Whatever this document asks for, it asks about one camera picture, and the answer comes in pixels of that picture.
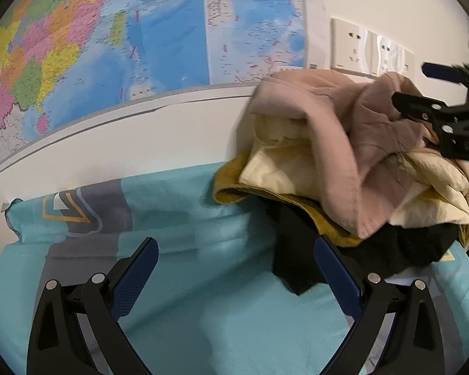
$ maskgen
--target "blue gripper pad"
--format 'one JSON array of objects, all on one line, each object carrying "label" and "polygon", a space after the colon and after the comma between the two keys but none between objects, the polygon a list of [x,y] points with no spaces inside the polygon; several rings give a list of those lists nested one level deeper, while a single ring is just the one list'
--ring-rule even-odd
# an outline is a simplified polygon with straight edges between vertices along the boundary
[{"label": "blue gripper pad", "polygon": [[114,287],[109,311],[115,322],[132,310],[158,262],[158,255],[158,243],[151,239]]},{"label": "blue gripper pad", "polygon": [[314,253],[316,264],[339,302],[343,313],[351,316],[355,321],[359,320],[363,313],[361,290],[323,236],[316,239]]},{"label": "blue gripper pad", "polygon": [[452,66],[426,62],[422,65],[422,73],[431,79],[445,80],[457,84],[461,82],[460,71]]}]

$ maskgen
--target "map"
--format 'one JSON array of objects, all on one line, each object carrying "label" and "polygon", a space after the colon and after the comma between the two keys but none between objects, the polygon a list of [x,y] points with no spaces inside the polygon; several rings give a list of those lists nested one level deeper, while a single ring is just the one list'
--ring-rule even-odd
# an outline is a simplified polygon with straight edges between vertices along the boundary
[{"label": "map", "polygon": [[306,59],[304,0],[15,0],[0,21],[0,162],[95,112]]}]

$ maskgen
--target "wall socket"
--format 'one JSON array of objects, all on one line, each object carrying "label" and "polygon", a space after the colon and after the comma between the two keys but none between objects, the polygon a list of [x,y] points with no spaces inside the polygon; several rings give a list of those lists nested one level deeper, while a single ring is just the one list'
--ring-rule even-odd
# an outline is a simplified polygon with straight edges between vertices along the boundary
[{"label": "wall socket", "polygon": [[413,80],[415,57],[393,40],[337,18],[332,19],[331,32],[332,69],[369,77],[398,72]]},{"label": "wall socket", "polygon": [[331,68],[353,74],[370,74],[371,32],[334,18],[331,25]]}]

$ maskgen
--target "mattress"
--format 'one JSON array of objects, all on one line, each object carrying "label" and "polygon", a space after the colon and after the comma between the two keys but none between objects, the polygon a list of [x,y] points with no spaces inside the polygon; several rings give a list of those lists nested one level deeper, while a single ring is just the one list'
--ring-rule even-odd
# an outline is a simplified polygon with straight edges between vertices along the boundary
[{"label": "mattress", "polygon": [[[133,310],[119,320],[156,375],[316,374],[330,360],[351,319],[326,284],[301,296],[271,272],[275,231],[263,204],[211,199],[220,164],[201,165],[84,186],[6,211],[18,241],[0,258],[0,353],[17,375],[26,373],[36,303],[50,279],[84,283],[108,272],[145,237],[160,258]],[[444,340],[446,373],[469,355],[469,259],[454,243],[443,260],[390,280],[429,286]],[[362,373],[370,372],[391,318]],[[109,373],[86,320],[89,349]]]}]

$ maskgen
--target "mustard yellow fabric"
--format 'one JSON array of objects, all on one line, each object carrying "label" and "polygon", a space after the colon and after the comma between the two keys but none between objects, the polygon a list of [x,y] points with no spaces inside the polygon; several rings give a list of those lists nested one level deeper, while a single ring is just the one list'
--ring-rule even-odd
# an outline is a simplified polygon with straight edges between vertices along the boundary
[{"label": "mustard yellow fabric", "polygon": [[223,165],[215,174],[214,200],[219,204],[238,203],[248,194],[276,200],[286,204],[293,204],[304,210],[313,220],[320,234],[326,234],[338,247],[357,247],[361,239],[348,233],[338,224],[331,221],[325,212],[314,201],[292,194],[277,194],[266,189],[238,183],[241,172],[250,158],[250,151],[241,153],[235,159]]}]

